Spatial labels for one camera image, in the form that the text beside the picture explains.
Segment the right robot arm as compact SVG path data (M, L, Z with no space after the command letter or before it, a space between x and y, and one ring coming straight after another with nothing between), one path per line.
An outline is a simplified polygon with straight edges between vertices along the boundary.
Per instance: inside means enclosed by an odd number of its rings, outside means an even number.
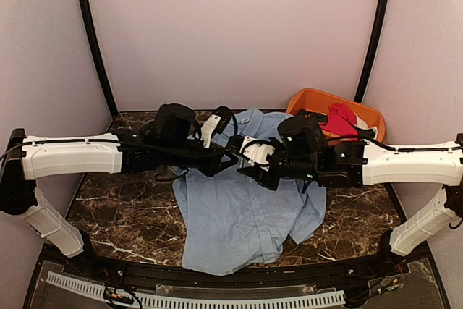
M462 220L462 136L437 145L385 145L360 135L328 139L314 118L281 122L279 138L259 140L235 135L230 150L248 162L240 171L259 185L276 190L281 179L306 186L352 188L385 183L440 184L435 196L413 217L383 236L369 261L377 276L388 273L397 256L409 255L445 226Z

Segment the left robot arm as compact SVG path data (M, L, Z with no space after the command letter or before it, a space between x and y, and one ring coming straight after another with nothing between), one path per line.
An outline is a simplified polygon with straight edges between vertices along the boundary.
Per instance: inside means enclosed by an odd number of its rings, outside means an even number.
M237 136L238 122L228 107L218 107L200 124L192 109L177 103L164 104L139 130L47 138L15 129L1 155L1 211L19 216L86 277L95 277L102 262L89 237L46 200L37 179L94 172L136 174L160 165L196 168L212 177L235 164L231 148Z

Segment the light blue button shirt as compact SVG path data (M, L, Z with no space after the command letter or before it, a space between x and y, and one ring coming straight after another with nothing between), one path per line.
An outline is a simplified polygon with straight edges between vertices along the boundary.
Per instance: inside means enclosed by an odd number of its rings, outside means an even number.
M326 212L326 189L281 180L276 191L240 174L240 161L214 177L191 169L172 185L186 225L182 267L225 276L251 263L273 263L291 237L311 238Z

